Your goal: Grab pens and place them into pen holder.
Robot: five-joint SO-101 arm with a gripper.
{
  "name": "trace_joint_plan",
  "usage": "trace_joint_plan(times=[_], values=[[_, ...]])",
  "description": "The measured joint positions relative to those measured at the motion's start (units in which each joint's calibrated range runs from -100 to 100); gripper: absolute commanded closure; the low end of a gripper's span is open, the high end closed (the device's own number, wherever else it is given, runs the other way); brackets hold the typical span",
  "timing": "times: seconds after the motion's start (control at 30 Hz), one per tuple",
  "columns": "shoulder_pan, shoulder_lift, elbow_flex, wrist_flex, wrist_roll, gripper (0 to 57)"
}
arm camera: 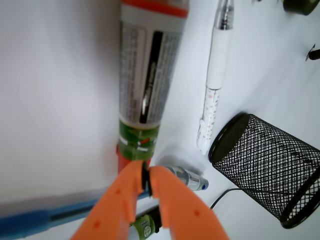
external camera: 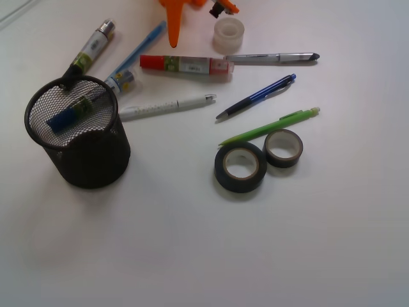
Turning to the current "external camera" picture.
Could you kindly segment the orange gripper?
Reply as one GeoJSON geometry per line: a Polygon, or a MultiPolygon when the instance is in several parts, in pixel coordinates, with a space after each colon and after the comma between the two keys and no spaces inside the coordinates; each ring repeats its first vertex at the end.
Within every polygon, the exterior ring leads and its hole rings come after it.
{"type": "Polygon", "coordinates": [[[202,7],[207,0],[160,0],[159,3],[165,8],[167,15],[167,27],[169,44],[172,48],[178,45],[180,35],[180,24],[183,6],[185,3],[202,7]]]}

